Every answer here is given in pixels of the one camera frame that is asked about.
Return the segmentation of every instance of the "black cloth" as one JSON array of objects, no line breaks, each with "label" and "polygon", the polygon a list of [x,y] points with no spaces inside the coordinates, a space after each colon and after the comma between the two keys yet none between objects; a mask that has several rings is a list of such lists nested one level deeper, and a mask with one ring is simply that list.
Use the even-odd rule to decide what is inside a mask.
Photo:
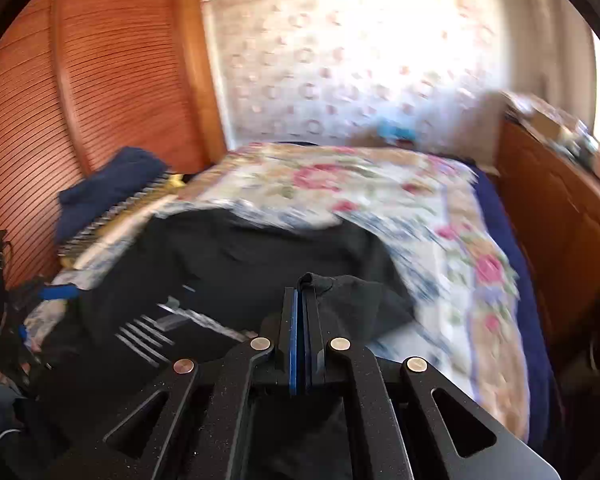
[{"label": "black cloth", "polygon": [[96,343],[139,314],[163,316],[156,305],[168,296],[234,330],[257,332],[282,309],[284,288],[307,272],[348,274],[409,297],[384,244],[351,222],[290,231],[209,209],[153,218],[78,307]]},{"label": "black cloth", "polygon": [[300,280],[312,286],[320,312],[323,339],[346,337],[369,343],[413,320],[408,293],[400,294],[381,282],[368,282],[355,276],[318,276],[312,272]]},{"label": "black cloth", "polygon": [[66,441],[45,420],[35,400],[16,399],[13,408],[15,412],[0,402],[0,479],[37,480],[64,452]]},{"label": "black cloth", "polygon": [[[70,304],[45,340],[44,357],[54,370],[40,381],[40,400],[77,438],[160,371],[115,337],[120,327],[141,314],[166,316],[157,303],[171,296],[183,309],[237,331],[257,332],[266,316],[282,310],[285,287],[296,286],[307,272],[375,283],[366,296],[375,301],[384,297],[382,284],[401,298],[401,322],[413,315],[413,302],[382,242],[350,222],[290,231],[258,227],[223,209],[154,218],[100,285]],[[359,302],[356,308],[364,306]],[[342,312],[343,319],[349,315]],[[365,316],[350,319],[368,326]],[[395,319],[387,326],[395,327]],[[77,335],[80,330],[86,337]],[[176,344],[159,352],[171,362],[218,359],[237,344],[189,321],[166,335]],[[76,355],[63,360],[66,352]]]}]

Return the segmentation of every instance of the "navy blue blanket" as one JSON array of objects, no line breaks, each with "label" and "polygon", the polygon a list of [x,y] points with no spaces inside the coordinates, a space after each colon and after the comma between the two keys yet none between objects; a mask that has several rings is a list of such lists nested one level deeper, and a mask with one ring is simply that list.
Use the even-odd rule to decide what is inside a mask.
[{"label": "navy blue blanket", "polygon": [[516,318],[525,351],[530,394],[528,445],[539,450],[549,425],[549,394],[553,372],[540,328],[536,296],[525,257],[516,243],[500,197],[489,177],[483,171],[473,169],[478,174],[478,182],[474,189],[482,207],[487,231],[507,255],[511,267],[518,273],[520,300]]},{"label": "navy blue blanket", "polygon": [[61,212],[56,243],[61,244],[110,207],[126,200],[156,180],[167,165],[141,148],[122,148],[100,171],[58,193]]}]

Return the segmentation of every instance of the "floral bedspread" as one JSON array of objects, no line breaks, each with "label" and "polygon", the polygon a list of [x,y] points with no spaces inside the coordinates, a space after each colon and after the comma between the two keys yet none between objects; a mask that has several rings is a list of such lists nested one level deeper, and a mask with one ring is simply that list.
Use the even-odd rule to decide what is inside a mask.
[{"label": "floral bedspread", "polygon": [[[375,233],[415,300],[416,322],[372,351],[398,362],[426,358],[524,439],[529,402],[516,275],[486,231],[474,180],[464,164],[407,150],[250,144],[158,214],[225,207],[261,224],[320,228],[346,218]],[[56,283],[91,288],[133,238],[85,270],[62,272]],[[44,335],[52,323],[43,305],[38,310],[29,330],[39,343],[36,332]]]}]

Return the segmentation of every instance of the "black t-shirt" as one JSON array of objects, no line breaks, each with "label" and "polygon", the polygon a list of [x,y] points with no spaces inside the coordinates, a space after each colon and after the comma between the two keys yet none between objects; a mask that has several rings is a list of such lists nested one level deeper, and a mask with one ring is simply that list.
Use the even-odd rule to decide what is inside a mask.
[{"label": "black t-shirt", "polygon": [[[266,316],[282,310],[285,287],[296,286],[307,272],[382,283],[404,298],[409,316],[413,312],[383,243],[351,222],[291,231],[259,227],[223,209],[153,218],[100,285],[82,294],[70,306],[72,315],[45,340],[43,351],[51,354],[53,345],[67,343],[63,333],[75,333],[78,322],[89,343],[77,349],[78,357],[57,363],[42,381],[40,399],[77,436],[170,365],[152,367],[116,338],[126,323],[142,314],[166,316],[157,303],[171,296],[182,309],[225,327],[258,332]],[[170,362],[221,358],[237,344],[190,321],[165,335],[175,345],[158,351]]]}]

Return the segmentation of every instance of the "wooden cabinet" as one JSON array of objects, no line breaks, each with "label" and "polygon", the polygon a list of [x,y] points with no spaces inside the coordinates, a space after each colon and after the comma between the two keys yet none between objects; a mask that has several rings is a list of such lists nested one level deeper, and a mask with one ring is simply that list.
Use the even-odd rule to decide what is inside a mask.
[{"label": "wooden cabinet", "polygon": [[600,295],[600,183],[504,121],[498,188],[525,253],[548,343],[590,329]]},{"label": "wooden cabinet", "polygon": [[9,285],[59,269],[56,195],[123,146],[183,173],[224,155],[200,0],[31,0],[0,40]]}]

